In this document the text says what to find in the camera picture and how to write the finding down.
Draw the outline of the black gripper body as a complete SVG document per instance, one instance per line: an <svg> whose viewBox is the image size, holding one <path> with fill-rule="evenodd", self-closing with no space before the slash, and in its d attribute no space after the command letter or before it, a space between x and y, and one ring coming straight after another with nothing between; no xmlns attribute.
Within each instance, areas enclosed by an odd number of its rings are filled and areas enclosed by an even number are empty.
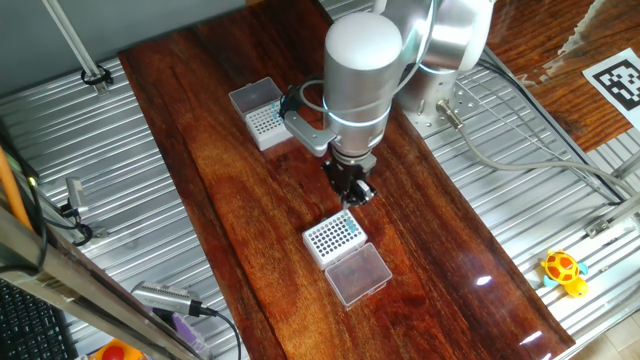
<svg viewBox="0 0 640 360"><path fill-rule="evenodd" d="M368 183L373 169L365 170L361 165L347 165L334 160L325 161L322 169L336 193L349 192L353 186L358 187L359 181L368 186L368 191L374 192L374 187Z"/></svg>

